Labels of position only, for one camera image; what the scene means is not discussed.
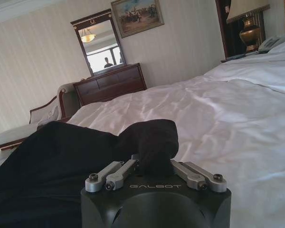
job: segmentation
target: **mirror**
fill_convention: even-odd
[[[71,24],[76,31],[91,76],[126,64],[110,9]]]

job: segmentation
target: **upholstered armchair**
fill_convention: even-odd
[[[29,124],[0,133],[0,149],[22,143],[39,127],[51,122],[71,117],[80,108],[73,83],[64,84],[57,90],[57,96],[47,104],[30,110]]]

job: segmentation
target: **painting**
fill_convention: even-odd
[[[112,9],[122,38],[164,24],[159,0],[117,0]]]

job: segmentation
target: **bed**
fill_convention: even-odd
[[[219,65],[203,76],[81,107],[68,121],[118,135],[173,120],[177,161],[222,173],[233,228],[285,228],[285,44]]]

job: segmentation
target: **nightstand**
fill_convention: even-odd
[[[244,58],[247,56],[253,56],[253,55],[258,55],[258,54],[261,54],[261,53],[259,53],[258,51],[254,51],[254,52],[250,52],[250,53],[239,54],[236,56],[228,57],[225,60],[221,60],[221,63],[226,63],[226,62],[231,61],[231,60],[240,59],[240,58]]]

